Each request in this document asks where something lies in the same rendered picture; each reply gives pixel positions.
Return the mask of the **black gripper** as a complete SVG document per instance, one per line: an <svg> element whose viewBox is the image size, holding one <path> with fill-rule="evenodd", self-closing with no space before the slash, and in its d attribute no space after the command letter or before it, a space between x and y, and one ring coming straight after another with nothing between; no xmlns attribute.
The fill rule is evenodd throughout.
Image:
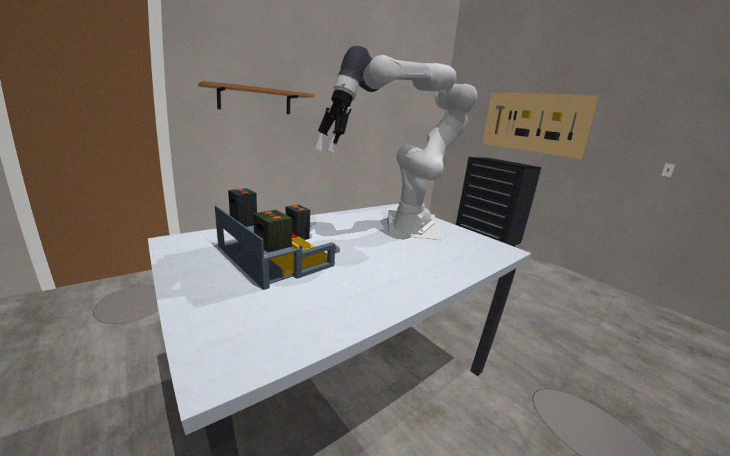
<svg viewBox="0 0 730 456"><path fill-rule="evenodd" d="M328 136L327 132L329 131L329 128L333 125L333 122L335 120L333 136L331 138L331 141L329 142L328 147L328 151L334 153L340 135L342 133L344 135L345 133L346 125L349 120L349 114L351 112L351 108L349 108L349 106L352 102L352 99L353 97L351 97L351 95L346 91L333 91L333 96L331 98L333 105L331 106L331 108L326 108L326 114L324 115L321 126L318 130L321 133L319 134L319 138L317 140L316 150L321 151L323 149L324 142L326 141L326 136Z"/></svg>

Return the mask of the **yellow open bin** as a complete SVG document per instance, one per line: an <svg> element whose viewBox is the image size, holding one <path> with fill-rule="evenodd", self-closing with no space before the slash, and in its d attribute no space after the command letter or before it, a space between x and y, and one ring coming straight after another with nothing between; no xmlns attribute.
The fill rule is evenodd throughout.
<svg viewBox="0 0 730 456"><path fill-rule="evenodd" d="M303 245L303 250L312 248L314 246L310 245L310 243L307 243L302 237L294 237L293 238L296 243L299 243L300 245ZM277 266L281 267L283 269L283 275L289 276L289 274L294 273L294 253L286 254L283 256L277 256L275 258L270 258L270 260L273 260L274 263L277 264ZM327 262L327 253L321 252L318 254L313 254L310 256L307 256L305 258L302 258L302 269L316 266L321 263Z"/></svg>

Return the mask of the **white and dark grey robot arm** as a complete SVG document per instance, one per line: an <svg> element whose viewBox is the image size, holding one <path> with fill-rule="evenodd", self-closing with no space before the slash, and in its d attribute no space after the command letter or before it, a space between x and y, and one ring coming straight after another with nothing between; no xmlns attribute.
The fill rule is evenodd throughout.
<svg viewBox="0 0 730 456"><path fill-rule="evenodd" d="M477 91L475 86L456 84L456 72L448 65L400 61L386 55L371 58L361 46L347 50L334 90L346 91L354 102L358 86L377 91L397 79L412 80L420 91L435 91L438 107L448 110L448 115L428 133L424 150L404 145L396 155L401 167L402 195L393 218L394 227L422 235L435 224L424 205L427 188L423 178L436 180L442 175L444 154L467 127L467 114L476 104Z"/></svg>

